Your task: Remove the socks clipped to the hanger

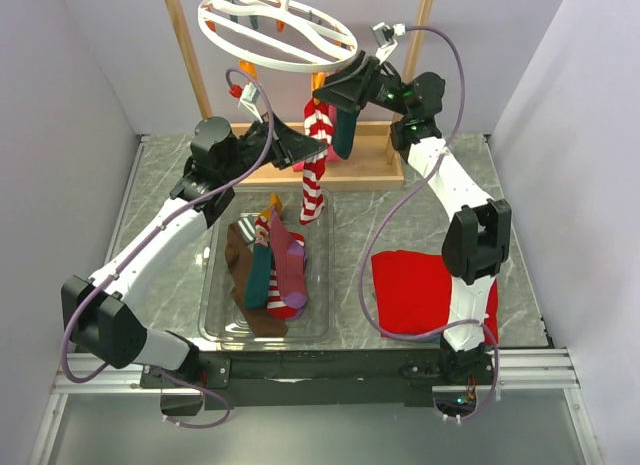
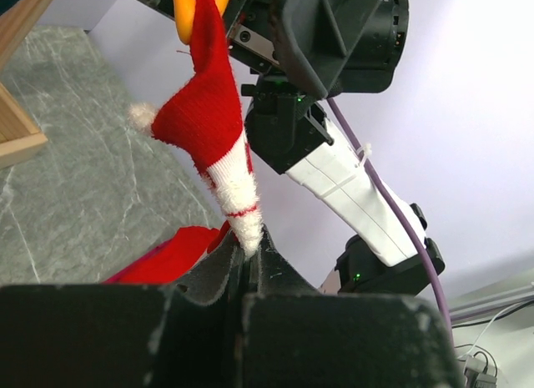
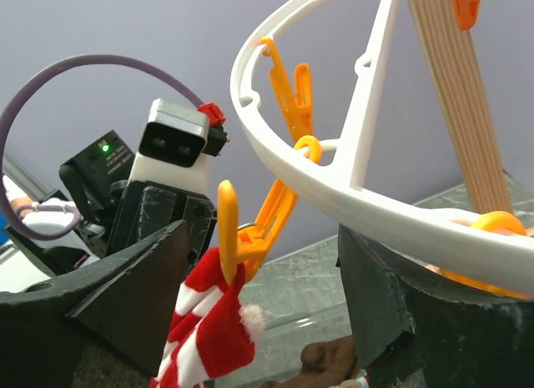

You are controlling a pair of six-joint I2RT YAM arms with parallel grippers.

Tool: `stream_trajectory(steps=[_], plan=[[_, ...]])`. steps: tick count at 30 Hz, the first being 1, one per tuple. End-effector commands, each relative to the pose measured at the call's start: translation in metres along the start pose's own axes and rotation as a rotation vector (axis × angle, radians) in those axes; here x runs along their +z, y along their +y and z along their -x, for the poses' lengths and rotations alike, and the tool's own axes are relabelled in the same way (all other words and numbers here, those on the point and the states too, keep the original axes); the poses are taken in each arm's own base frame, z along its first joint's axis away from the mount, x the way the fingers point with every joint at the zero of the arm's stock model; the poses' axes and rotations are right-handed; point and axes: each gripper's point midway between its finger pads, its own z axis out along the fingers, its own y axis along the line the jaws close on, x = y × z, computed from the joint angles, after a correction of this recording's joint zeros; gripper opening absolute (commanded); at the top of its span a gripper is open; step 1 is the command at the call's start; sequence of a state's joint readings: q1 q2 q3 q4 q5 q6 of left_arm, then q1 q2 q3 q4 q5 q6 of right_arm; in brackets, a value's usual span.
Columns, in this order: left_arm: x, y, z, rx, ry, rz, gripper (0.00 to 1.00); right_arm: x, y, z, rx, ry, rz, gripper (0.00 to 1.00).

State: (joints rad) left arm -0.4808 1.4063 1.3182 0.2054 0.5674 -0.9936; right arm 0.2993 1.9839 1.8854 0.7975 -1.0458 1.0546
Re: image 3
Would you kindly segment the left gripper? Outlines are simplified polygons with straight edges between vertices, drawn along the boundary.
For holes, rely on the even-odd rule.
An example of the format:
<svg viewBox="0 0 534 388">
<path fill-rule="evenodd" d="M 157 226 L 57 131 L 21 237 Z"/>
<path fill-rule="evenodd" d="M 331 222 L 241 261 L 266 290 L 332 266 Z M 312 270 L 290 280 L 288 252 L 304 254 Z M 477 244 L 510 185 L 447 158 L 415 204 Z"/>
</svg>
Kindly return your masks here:
<svg viewBox="0 0 534 388">
<path fill-rule="evenodd" d="M 82 215 L 70 235 L 104 257 L 183 220 L 188 266 L 193 267 L 212 238 L 214 204 L 186 173 L 174 187 L 153 179 L 130 181 L 133 166 L 133 150 L 114 130 L 60 166 L 59 178 Z"/>
</svg>

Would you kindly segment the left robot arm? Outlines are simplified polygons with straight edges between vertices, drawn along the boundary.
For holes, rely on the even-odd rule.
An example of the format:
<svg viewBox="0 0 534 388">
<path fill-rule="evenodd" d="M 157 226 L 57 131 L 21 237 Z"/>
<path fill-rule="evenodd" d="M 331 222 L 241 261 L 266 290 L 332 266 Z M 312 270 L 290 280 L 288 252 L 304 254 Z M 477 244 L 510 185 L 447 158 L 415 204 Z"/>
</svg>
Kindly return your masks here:
<svg viewBox="0 0 534 388">
<path fill-rule="evenodd" d="M 209 247 L 216 210 L 207 197 L 208 157 L 227 138 L 211 128 L 202 138 L 148 126 L 136 151 L 110 130 L 60 165 L 69 192 L 14 207 L 8 235 L 51 275 L 63 275 L 114 254 L 183 220 L 187 265 Z"/>
</svg>

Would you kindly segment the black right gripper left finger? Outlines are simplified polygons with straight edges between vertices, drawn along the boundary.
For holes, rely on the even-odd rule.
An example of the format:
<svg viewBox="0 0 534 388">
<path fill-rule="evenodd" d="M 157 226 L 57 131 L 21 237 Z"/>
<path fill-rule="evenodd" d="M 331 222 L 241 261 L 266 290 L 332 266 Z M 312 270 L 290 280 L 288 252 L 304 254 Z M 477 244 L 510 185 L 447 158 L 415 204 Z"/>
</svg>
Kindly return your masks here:
<svg viewBox="0 0 534 388">
<path fill-rule="evenodd" d="M 1 295 L 4 387 L 145 387 L 187 269 L 175 222 L 79 270 Z"/>
</svg>

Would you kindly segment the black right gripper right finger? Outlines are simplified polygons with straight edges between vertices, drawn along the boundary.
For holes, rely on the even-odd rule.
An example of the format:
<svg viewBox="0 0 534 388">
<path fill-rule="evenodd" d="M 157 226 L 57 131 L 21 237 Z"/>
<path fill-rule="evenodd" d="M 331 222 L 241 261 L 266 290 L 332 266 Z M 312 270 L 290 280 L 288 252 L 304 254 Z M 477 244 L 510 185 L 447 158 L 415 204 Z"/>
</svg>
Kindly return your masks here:
<svg viewBox="0 0 534 388">
<path fill-rule="evenodd" d="M 373 387 L 531 387 L 533 303 L 472 289 L 345 226 L 338 258 Z"/>
</svg>

